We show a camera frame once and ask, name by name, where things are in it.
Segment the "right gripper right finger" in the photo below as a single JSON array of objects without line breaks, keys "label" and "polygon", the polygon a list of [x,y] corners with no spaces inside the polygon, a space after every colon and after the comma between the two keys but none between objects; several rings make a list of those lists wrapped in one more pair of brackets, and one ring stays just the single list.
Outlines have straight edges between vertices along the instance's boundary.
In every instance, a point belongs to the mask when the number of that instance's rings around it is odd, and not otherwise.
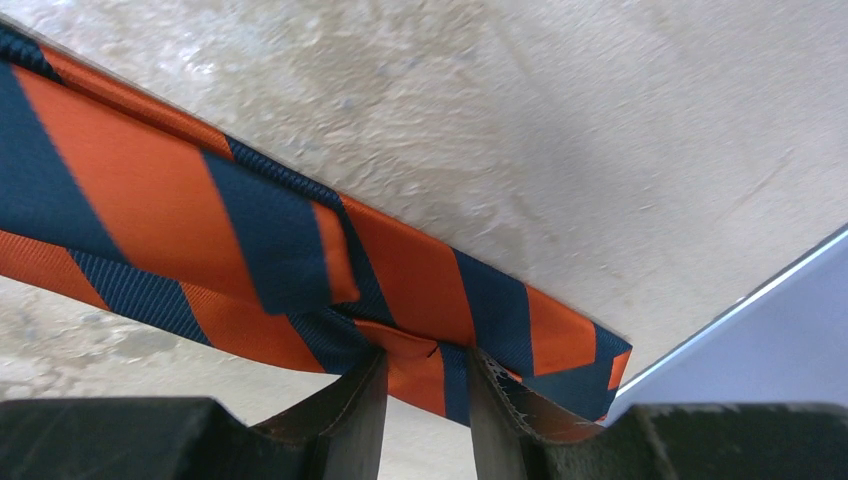
[{"label": "right gripper right finger", "polygon": [[844,479],[847,410],[831,404],[659,404],[610,426],[467,356],[480,479]]}]

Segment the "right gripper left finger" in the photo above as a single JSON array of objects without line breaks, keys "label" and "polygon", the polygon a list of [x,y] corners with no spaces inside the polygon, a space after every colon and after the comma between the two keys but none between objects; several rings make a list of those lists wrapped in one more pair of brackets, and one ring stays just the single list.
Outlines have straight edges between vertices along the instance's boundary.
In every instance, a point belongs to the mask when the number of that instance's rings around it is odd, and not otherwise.
[{"label": "right gripper left finger", "polygon": [[5,479],[374,479],[387,358],[372,350],[249,426],[209,397],[57,398],[1,405]]}]

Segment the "orange navy striped tie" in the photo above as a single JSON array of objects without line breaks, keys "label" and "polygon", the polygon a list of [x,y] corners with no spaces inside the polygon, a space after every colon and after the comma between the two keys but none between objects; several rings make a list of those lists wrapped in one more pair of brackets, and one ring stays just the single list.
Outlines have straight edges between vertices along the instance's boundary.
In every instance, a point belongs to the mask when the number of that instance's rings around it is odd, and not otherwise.
[{"label": "orange navy striped tie", "polygon": [[469,421],[466,353],[601,420],[631,353],[543,292],[9,26],[1,273],[189,340]]}]

